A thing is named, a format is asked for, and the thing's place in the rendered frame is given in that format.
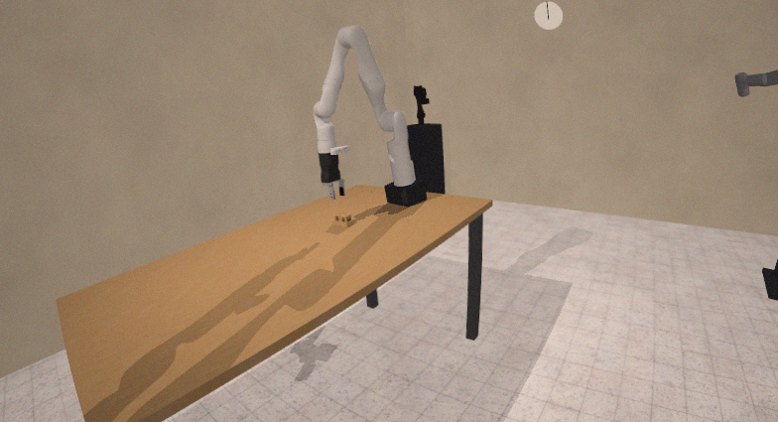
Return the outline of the light wooden tray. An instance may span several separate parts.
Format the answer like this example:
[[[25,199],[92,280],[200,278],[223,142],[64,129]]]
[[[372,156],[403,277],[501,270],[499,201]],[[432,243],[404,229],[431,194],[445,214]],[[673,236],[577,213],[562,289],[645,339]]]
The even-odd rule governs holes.
[[[342,222],[342,221],[333,220],[332,224],[339,225],[339,226],[344,226],[344,227],[349,227],[349,226],[354,224],[354,219],[352,219],[349,222]]]

